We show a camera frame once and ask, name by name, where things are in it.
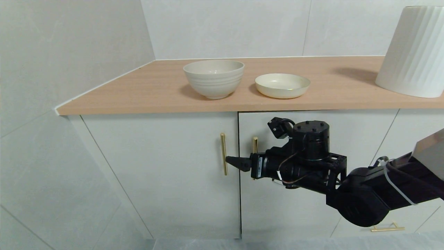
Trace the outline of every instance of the white vase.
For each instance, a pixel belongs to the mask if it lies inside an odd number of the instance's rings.
[[[416,97],[444,91],[444,7],[405,7],[375,83]]]

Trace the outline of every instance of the gold handle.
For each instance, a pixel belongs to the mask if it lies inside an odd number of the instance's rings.
[[[396,222],[393,222],[392,225],[395,227],[385,227],[385,228],[377,228],[376,226],[373,226],[373,229],[371,229],[371,232],[387,232],[387,231],[400,231],[405,230],[405,227],[400,227]]]
[[[228,168],[226,166],[226,145],[225,145],[225,134],[221,133],[221,143],[222,143],[222,161],[223,161],[223,172],[228,175]]]
[[[257,137],[253,137],[253,153],[257,153],[258,152],[258,138]]]

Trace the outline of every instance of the plate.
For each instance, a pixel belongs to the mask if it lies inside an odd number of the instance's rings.
[[[255,82],[261,94],[278,99],[300,97],[310,86],[310,80],[305,77],[283,73],[261,75]]]

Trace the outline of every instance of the white cabinet door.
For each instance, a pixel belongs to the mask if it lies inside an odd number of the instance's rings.
[[[224,175],[220,133],[238,155],[237,113],[83,119],[154,238],[239,238],[239,171]]]
[[[393,121],[387,136],[375,155],[398,158],[411,152],[416,142],[444,128],[444,109],[401,109]],[[362,228],[345,219],[337,225],[333,237],[405,234],[415,232],[427,218],[442,204],[440,199],[423,202],[390,211],[377,228],[385,228],[396,222],[405,230],[370,232],[371,228]]]
[[[267,122],[273,117],[326,121],[330,125],[330,151],[347,156],[350,172],[368,167],[384,139],[396,110],[330,110],[239,114],[240,156],[252,151],[252,137],[258,137],[258,151],[283,146]],[[330,237],[340,214],[325,204],[325,195],[302,188],[287,190],[270,179],[252,180],[241,172],[242,239],[268,241],[283,238]]]

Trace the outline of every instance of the gray floor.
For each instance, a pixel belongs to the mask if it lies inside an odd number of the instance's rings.
[[[444,250],[444,231],[425,234],[245,243],[241,240],[158,239],[153,250]]]

